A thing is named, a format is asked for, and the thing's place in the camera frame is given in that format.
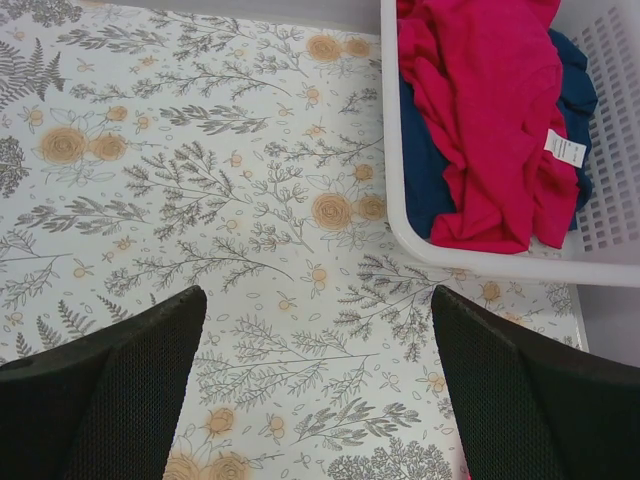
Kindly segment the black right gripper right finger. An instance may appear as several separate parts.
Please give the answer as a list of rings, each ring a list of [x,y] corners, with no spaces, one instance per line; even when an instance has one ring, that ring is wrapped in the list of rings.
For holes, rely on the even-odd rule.
[[[639,370],[439,286],[438,354],[473,479],[636,479]]]

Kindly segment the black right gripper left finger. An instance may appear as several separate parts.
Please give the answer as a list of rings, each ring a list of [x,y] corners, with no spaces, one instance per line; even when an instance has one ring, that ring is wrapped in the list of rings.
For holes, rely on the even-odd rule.
[[[2,478],[162,478],[206,309],[190,287],[2,365]]]

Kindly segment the white plastic laundry basket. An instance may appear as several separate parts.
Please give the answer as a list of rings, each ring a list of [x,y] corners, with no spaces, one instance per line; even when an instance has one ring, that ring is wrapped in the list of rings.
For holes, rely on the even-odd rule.
[[[599,97],[587,162],[594,192],[560,256],[545,248],[520,255],[440,248],[416,234],[405,207],[395,2],[381,2],[380,16],[387,215],[400,246],[419,262],[481,276],[638,287],[638,2],[563,1],[552,23],[588,56]]]

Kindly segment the navy blue t shirt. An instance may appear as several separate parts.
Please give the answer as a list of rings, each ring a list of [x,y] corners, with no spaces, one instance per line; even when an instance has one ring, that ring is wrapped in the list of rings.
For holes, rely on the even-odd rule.
[[[592,149],[589,125],[598,105],[598,95],[587,72],[588,57],[564,34],[550,30],[549,37],[563,65],[557,106],[563,115],[568,139],[583,145],[589,154]],[[428,239],[436,217],[456,211],[443,178],[448,161],[436,148],[414,104],[413,87],[404,78],[399,79],[399,99],[407,217],[413,230]]]

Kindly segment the crimson red t shirt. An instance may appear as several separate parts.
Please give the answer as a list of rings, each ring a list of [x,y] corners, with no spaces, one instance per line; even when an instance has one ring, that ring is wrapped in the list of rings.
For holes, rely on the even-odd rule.
[[[563,66],[548,30],[555,1],[400,1],[399,69],[447,165],[455,205],[434,219],[440,247],[519,254],[561,248],[575,168],[545,147],[564,135]]]

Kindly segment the floral patterned table mat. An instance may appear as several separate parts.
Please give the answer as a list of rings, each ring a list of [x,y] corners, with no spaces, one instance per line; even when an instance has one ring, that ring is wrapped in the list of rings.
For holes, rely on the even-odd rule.
[[[169,479],[462,479],[445,285],[582,348],[566,285],[430,268],[386,217],[374,35],[95,1],[1,5],[1,359],[193,284]]]

